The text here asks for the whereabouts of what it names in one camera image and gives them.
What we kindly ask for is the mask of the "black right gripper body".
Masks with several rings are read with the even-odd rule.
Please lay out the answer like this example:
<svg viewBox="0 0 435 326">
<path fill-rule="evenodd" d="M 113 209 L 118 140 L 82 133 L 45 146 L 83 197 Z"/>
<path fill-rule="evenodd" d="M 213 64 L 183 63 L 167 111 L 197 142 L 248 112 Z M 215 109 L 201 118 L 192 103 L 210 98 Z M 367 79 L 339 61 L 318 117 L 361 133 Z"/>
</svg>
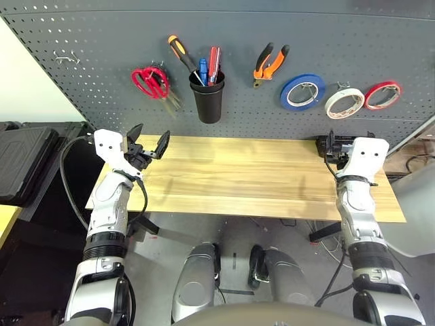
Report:
<svg viewBox="0 0 435 326">
<path fill-rule="evenodd" d="M 334 144 L 326 152 L 326 162 L 337 166 L 345 166 L 349 160 L 350 144 Z"/>
</svg>

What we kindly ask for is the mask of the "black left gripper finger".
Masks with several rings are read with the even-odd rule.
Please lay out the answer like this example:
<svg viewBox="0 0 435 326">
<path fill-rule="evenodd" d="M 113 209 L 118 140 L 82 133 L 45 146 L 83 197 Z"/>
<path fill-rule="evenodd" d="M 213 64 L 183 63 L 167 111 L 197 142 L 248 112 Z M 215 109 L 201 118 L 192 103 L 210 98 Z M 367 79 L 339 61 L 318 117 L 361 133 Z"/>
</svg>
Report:
<svg viewBox="0 0 435 326">
<path fill-rule="evenodd" d="M 169 140 L 170 140 L 170 131 L 167 130 L 158 140 L 157 142 L 157 147 L 154 150 L 155 159 L 161 159 L 165 153 L 165 151 L 167 150 L 167 147 L 169 145 Z"/>
<path fill-rule="evenodd" d="M 139 138 L 141 131 L 143 128 L 143 124 L 137 124 L 136 126 L 132 127 L 127 133 L 126 133 L 126 140 L 127 145 L 129 147 L 136 146 L 136 141 Z"/>
</svg>

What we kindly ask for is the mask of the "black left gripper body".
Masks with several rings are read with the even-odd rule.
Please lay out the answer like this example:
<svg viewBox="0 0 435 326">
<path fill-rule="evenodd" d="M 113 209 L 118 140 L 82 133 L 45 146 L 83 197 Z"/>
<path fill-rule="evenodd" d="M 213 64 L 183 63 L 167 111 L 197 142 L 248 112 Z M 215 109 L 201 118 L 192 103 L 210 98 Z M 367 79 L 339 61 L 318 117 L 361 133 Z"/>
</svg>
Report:
<svg viewBox="0 0 435 326">
<path fill-rule="evenodd" d="M 140 144 L 128 145 L 126 160 L 137 170 L 145 170 L 153 159 L 160 159 L 156 152 L 144 150 Z"/>
</svg>

